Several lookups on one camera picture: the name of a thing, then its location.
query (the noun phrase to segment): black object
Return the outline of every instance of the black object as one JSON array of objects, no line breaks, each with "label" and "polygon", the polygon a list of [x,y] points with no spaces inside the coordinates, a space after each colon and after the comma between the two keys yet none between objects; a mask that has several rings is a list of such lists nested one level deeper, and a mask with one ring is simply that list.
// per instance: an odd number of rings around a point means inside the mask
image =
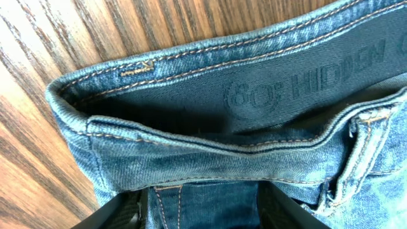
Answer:
[{"label": "black object", "polygon": [[[261,229],[328,229],[268,181],[260,181],[257,206]],[[147,191],[120,193],[72,229],[144,228]]]},{"label": "black object", "polygon": [[139,229],[146,207],[146,193],[119,193],[72,229]]},{"label": "black object", "polygon": [[261,229],[328,229],[268,181],[260,181],[257,207]]}]

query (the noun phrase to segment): stitching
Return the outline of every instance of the stitching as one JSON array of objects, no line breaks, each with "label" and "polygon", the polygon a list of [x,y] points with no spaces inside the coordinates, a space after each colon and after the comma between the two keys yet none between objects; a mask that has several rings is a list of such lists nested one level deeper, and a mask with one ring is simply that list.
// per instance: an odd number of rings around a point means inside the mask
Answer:
[{"label": "stitching", "polygon": [[[345,9],[357,4],[360,1],[362,1],[362,0],[356,0],[356,1],[352,2],[352,3],[348,3],[348,4],[344,5],[344,6],[342,6],[341,8],[338,8],[338,9],[336,9],[334,11],[331,11],[331,12],[325,14],[325,15],[321,15],[321,16],[313,19],[313,20],[309,20],[309,21],[304,22],[302,24],[292,26],[290,28],[284,29],[283,31],[278,31],[278,32],[274,32],[274,33],[271,33],[271,34],[267,34],[267,35],[261,36],[259,38],[249,39],[247,41],[232,43],[232,44],[229,44],[229,45],[218,45],[218,46],[212,46],[212,47],[203,48],[203,49],[199,49],[199,50],[187,51],[187,52],[179,53],[179,54],[176,54],[176,55],[163,56],[163,57],[160,57],[158,59],[151,59],[151,60],[148,60],[148,61],[156,62],[156,61],[160,61],[160,60],[176,59],[176,58],[179,58],[179,57],[183,57],[183,56],[185,56],[187,54],[198,54],[198,53],[202,53],[202,52],[208,52],[208,51],[211,51],[211,50],[219,50],[219,49],[223,49],[223,48],[232,48],[234,46],[246,45],[246,44],[253,43],[253,42],[256,42],[256,41],[261,41],[263,39],[272,38],[274,36],[277,36],[277,35],[280,35],[280,34],[285,34],[287,32],[291,32],[293,30],[300,29],[300,28],[302,28],[302,27],[304,27],[306,25],[310,25],[310,24],[315,23],[315,22],[317,22],[319,20],[325,19],[325,18],[327,18],[327,17],[329,17],[331,15],[334,15],[335,13],[338,13],[339,11],[345,10]],[[143,63],[143,61],[139,61],[139,62],[136,62],[136,63],[133,63],[133,64],[124,64],[122,66],[113,67],[113,68],[110,68],[110,69],[98,71],[96,73],[88,74],[83,78],[80,78],[78,80],[74,80],[74,81],[68,83],[66,86],[64,86],[60,90],[59,93],[61,94],[64,90],[66,90],[70,86],[72,86],[72,85],[74,85],[76,83],[79,83],[79,82],[81,82],[81,81],[83,81],[85,79],[88,79],[89,77],[96,76],[96,75],[99,75],[99,74],[102,74],[102,73],[108,73],[109,71],[115,71],[117,69],[121,69],[121,68],[124,68],[124,67],[131,67],[131,66],[134,66],[134,65],[142,64],[142,63]]]},{"label": "stitching", "polygon": [[137,73],[144,73],[146,71],[151,71],[154,70],[154,62],[153,61],[149,61],[149,62],[142,62],[143,66],[140,69],[134,69],[131,71],[125,71],[124,73],[120,73],[120,76],[128,76],[128,75],[134,75]]},{"label": "stitching", "polygon": [[[345,180],[345,183],[343,184],[342,193],[345,193],[345,190],[347,189],[348,181],[349,181],[350,178],[355,174],[355,172],[356,172],[356,166],[357,166],[357,165],[359,164],[359,162],[361,161],[362,154],[366,151],[366,147],[368,146],[368,142],[369,142],[369,140],[370,140],[370,137],[371,137],[371,127],[370,127],[370,121],[368,121],[368,137],[366,138],[366,140],[365,140],[365,142],[364,142],[364,144],[363,144],[362,150],[361,150],[361,152],[359,153],[359,156],[357,157],[356,163],[353,165],[352,170],[350,171],[350,174],[349,174],[348,178]],[[337,206],[337,205],[339,205],[339,204],[341,204],[341,202],[338,202],[338,203],[336,203],[336,204],[333,204],[333,206]]]},{"label": "stitching", "polygon": [[[375,121],[377,121],[377,120],[382,120],[382,119],[383,119],[383,117],[378,117],[378,118],[372,118],[372,119],[370,119],[370,120],[375,120]],[[385,136],[385,133],[386,133],[385,129],[386,129],[387,126],[389,125],[389,116],[386,116],[385,119],[387,120],[387,122],[386,122],[386,125],[385,125],[384,128],[383,128],[384,131],[383,131],[383,133],[382,133],[382,136],[380,137],[379,142],[381,142],[381,141],[383,140],[383,138],[384,138],[384,136]],[[365,121],[365,122],[368,123],[368,138],[366,139],[365,145],[367,145],[366,143],[369,142],[369,139],[370,139],[370,137],[371,137],[371,127],[370,127],[371,121],[370,121],[370,120],[366,120],[366,121]],[[359,160],[358,160],[358,162],[354,165],[354,168],[356,167],[356,165],[357,165],[359,162],[360,162],[360,155],[359,155]],[[369,169],[369,167],[371,166],[371,163],[372,163],[372,160],[369,162],[367,169]],[[361,181],[362,181],[362,179],[366,176],[366,174],[367,174],[367,170],[366,170],[366,172],[361,176],[361,178],[357,180],[357,185],[356,185],[356,187],[359,187],[359,186],[360,186]],[[343,203],[345,203],[345,202],[347,202],[347,201],[349,201],[349,200],[350,200],[350,198],[348,198],[348,199],[346,199],[346,200],[343,200],[343,201],[340,201],[340,202],[338,202],[338,203],[335,203],[335,204],[333,204],[332,206],[333,206],[333,207],[336,207],[336,206],[341,205],[341,204],[343,204]]]},{"label": "stitching", "polygon": [[[378,120],[381,120],[381,119],[377,119],[377,120],[376,119],[370,119],[370,120],[364,120],[364,121],[365,122],[371,121],[371,120],[378,121]],[[326,131],[326,128],[327,128],[328,125],[329,124],[325,125],[324,130],[322,131],[322,133]],[[86,135],[86,136],[89,136],[89,137],[92,137],[92,136],[93,137],[109,137],[109,138],[123,139],[123,140],[126,140],[126,141],[133,141],[133,142],[147,142],[147,143],[152,143],[152,144],[155,144],[155,145],[173,146],[173,145],[170,145],[170,144],[165,144],[165,143],[156,142],[156,141],[150,141],[150,140],[147,140],[147,139],[131,139],[129,137],[123,137],[123,136],[118,136],[118,135],[113,135],[113,134],[105,134],[105,133],[86,133],[86,132],[81,132],[81,131],[74,130],[73,128],[68,127],[68,126],[67,126],[67,128],[69,128],[71,131],[73,131],[73,132],[75,132],[75,133],[77,133],[79,135]],[[256,144],[246,144],[246,145],[234,145],[234,144],[231,144],[229,146],[253,147],[253,146],[261,146],[261,145],[265,145],[265,144],[277,144],[277,143],[286,143],[286,142],[289,142],[289,143],[292,143],[292,142],[311,142],[311,141],[316,140],[316,138],[318,138],[318,137],[319,137],[319,135],[315,135],[314,138],[309,138],[309,139],[290,139],[290,140],[279,140],[279,141],[274,140],[274,141],[259,142],[259,143],[256,143]]]},{"label": "stitching", "polygon": [[275,177],[222,177],[222,176],[205,177],[205,176],[200,176],[200,177],[184,177],[184,178],[179,178],[179,179],[170,179],[170,180],[166,180],[166,181],[160,181],[159,183],[147,184],[146,186],[156,186],[159,184],[165,184],[165,183],[177,182],[177,181],[185,181],[185,180],[190,180],[190,179],[244,179],[244,180],[248,180],[248,181],[260,181],[260,180],[282,181],[282,182],[294,183],[294,184],[321,184],[325,181],[329,181],[330,179],[332,179],[332,177],[327,177],[320,181],[293,181],[293,180],[281,179],[281,178],[275,178]]},{"label": "stitching", "polygon": [[392,170],[385,170],[385,171],[370,171],[370,174],[391,174],[393,172],[400,171],[402,168],[399,169],[392,169]]},{"label": "stitching", "polygon": [[160,202],[160,207],[161,207],[161,212],[163,214],[163,222],[164,222],[165,229],[168,229],[167,221],[165,220],[164,206],[163,206],[163,202],[161,201],[161,196],[155,187],[154,187],[154,191],[157,194],[158,201]]},{"label": "stitching", "polygon": [[159,83],[159,82],[168,81],[168,80],[174,80],[174,79],[182,78],[182,77],[185,77],[185,76],[188,76],[188,75],[191,75],[191,74],[200,73],[200,72],[208,71],[208,70],[211,70],[211,69],[216,69],[216,68],[223,67],[223,66],[228,66],[228,65],[231,65],[231,64],[236,64],[236,63],[240,63],[240,62],[247,62],[247,61],[257,60],[257,59],[262,59],[262,58],[264,58],[264,57],[269,57],[269,56],[272,56],[272,55],[278,55],[278,54],[281,54],[281,53],[284,53],[284,52],[296,50],[296,49],[302,48],[302,47],[304,47],[304,46],[310,45],[310,44],[312,44],[312,43],[315,43],[315,42],[317,42],[317,41],[319,41],[319,40],[322,40],[322,39],[324,39],[324,38],[330,37],[331,35],[336,34],[336,33],[340,32],[340,31],[342,31],[342,30],[344,30],[344,29],[347,29],[347,28],[353,26],[354,24],[356,24],[356,23],[358,23],[358,22],[360,22],[360,21],[362,21],[362,20],[365,20],[365,19],[367,19],[367,18],[369,18],[369,17],[372,17],[373,15],[376,15],[376,14],[381,13],[381,12],[383,12],[383,11],[389,10],[389,9],[391,9],[391,8],[395,8],[395,7],[400,6],[400,5],[402,5],[402,4],[405,4],[405,3],[407,3],[407,1],[403,1],[403,2],[400,2],[400,3],[396,3],[396,4],[393,4],[393,5],[391,5],[391,6],[382,8],[382,9],[380,9],[380,10],[376,10],[376,11],[374,11],[373,13],[367,14],[367,15],[365,15],[365,16],[363,16],[363,17],[357,19],[357,20],[354,20],[353,22],[351,22],[351,23],[349,23],[349,24],[347,24],[347,25],[344,25],[343,27],[340,27],[339,29],[336,29],[336,30],[334,30],[334,31],[331,31],[331,32],[325,34],[325,35],[319,36],[319,37],[317,37],[317,38],[311,39],[310,41],[307,41],[307,42],[304,42],[304,43],[301,43],[301,44],[298,44],[298,45],[290,46],[290,47],[288,47],[288,48],[284,48],[284,49],[277,50],[277,51],[270,52],[270,53],[265,53],[265,54],[258,55],[258,56],[255,56],[255,57],[249,57],[249,58],[246,58],[246,59],[240,59],[240,60],[232,60],[232,61],[222,62],[222,63],[220,63],[220,64],[216,64],[216,65],[213,65],[213,66],[208,66],[208,67],[203,67],[203,68],[195,69],[195,70],[192,70],[192,71],[189,71],[189,72],[186,72],[186,73],[181,73],[181,74],[177,74],[177,75],[174,75],[174,76],[169,76],[169,77],[166,77],[166,78],[162,78],[162,79],[160,79],[160,80],[146,80],[146,81],[140,81],[140,82],[137,82],[137,83],[133,83],[133,84],[131,84],[131,85],[127,85],[127,86],[124,86],[124,87],[115,88],[115,89],[107,90],[107,91],[104,91],[104,92],[101,92],[101,93],[97,93],[97,94],[95,94],[95,95],[91,95],[91,96],[89,96],[89,97],[86,97],[86,98],[80,100],[79,102],[75,102],[75,103],[73,104],[73,106],[76,106],[78,103],[82,103],[82,102],[88,101],[88,100],[90,100],[90,99],[93,99],[93,98],[95,98],[95,97],[99,97],[99,96],[104,95],[104,94],[110,94],[110,93],[113,93],[113,92],[119,92],[119,91],[121,91],[121,90],[133,88],[133,87],[140,86],[140,85],[151,84],[151,83]]},{"label": "stitching", "polygon": [[167,190],[167,189],[173,189],[173,188],[180,188],[182,185],[177,185],[177,186],[169,186],[169,187],[163,187],[163,188],[155,188],[155,190]]},{"label": "stitching", "polygon": [[115,138],[115,139],[123,139],[126,141],[134,141],[134,142],[147,142],[147,143],[153,143],[155,145],[164,145],[164,146],[170,146],[168,144],[162,143],[162,142],[155,142],[155,141],[150,141],[147,139],[131,139],[128,137],[123,137],[123,136],[117,136],[117,135],[113,135],[113,134],[104,134],[104,133],[85,133],[85,132],[80,132],[80,131],[76,131],[72,128],[70,128],[73,132],[79,134],[79,135],[86,135],[88,137],[110,137],[110,138]]},{"label": "stitching", "polygon": [[290,139],[290,140],[274,140],[274,141],[267,141],[267,142],[261,142],[257,144],[246,144],[246,145],[240,145],[243,147],[250,147],[250,146],[261,146],[264,144],[270,144],[270,143],[286,143],[286,142],[310,142],[313,141],[314,139],[318,138],[318,135],[315,135],[315,137],[309,138],[309,139]]},{"label": "stitching", "polygon": [[181,192],[183,190],[183,186],[179,188],[178,191],[178,229],[180,229],[180,221],[181,221]]}]

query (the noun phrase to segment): blue denim jeans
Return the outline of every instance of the blue denim jeans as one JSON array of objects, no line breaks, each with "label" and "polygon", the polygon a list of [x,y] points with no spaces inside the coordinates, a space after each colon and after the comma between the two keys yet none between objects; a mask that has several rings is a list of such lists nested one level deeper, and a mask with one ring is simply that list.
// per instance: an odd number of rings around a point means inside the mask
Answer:
[{"label": "blue denim jeans", "polygon": [[407,224],[407,1],[337,1],[257,31],[87,67],[46,98],[100,205],[146,228],[256,228],[270,181],[332,228]]}]

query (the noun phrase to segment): wood grain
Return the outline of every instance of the wood grain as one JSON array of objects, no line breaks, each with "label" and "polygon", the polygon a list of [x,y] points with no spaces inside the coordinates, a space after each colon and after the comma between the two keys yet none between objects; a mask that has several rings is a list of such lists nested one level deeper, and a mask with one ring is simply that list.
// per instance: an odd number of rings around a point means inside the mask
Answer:
[{"label": "wood grain", "polygon": [[69,228],[97,208],[45,98],[99,62],[252,31],[333,0],[9,0],[0,3],[0,228]]}]

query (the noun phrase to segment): belt loop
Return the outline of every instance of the belt loop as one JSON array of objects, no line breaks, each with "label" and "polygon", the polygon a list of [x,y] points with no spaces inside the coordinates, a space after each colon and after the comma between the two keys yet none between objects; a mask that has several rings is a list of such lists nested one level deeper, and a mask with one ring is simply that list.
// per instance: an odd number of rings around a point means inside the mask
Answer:
[{"label": "belt loop", "polygon": [[342,175],[338,178],[335,198],[328,206],[337,207],[357,194],[366,175],[373,168],[389,134],[391,109],[380,108],[355,118],[357,139]]}]

